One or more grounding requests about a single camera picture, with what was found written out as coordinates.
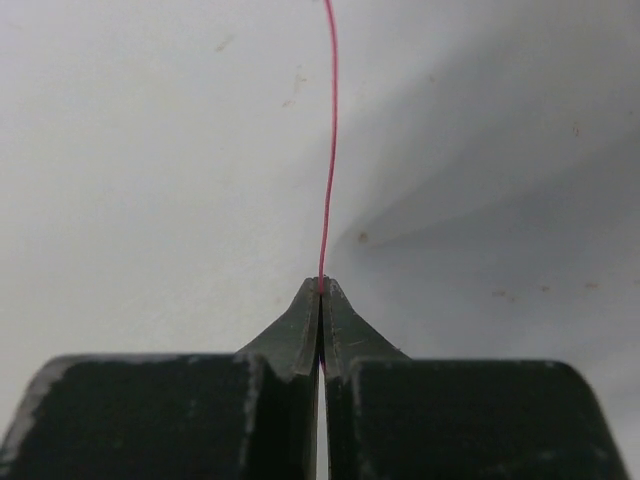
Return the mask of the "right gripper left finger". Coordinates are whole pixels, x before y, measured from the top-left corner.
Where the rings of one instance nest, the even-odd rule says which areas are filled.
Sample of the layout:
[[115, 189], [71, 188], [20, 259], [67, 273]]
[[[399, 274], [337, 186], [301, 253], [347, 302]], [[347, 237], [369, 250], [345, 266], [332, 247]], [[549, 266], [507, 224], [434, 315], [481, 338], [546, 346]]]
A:
[[235, 353], [51, 359], [2, 442], [2, 477], [314, 478], [319, 307], [306, 279]]

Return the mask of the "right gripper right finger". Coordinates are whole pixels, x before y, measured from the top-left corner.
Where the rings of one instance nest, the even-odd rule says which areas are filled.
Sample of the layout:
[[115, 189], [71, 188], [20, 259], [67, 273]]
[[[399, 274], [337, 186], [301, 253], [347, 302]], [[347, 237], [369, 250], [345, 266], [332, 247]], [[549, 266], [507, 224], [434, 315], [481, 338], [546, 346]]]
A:
[[624, 479], [590, 385], [550, 360], [412, 359], [323, 282], [333, 479]]

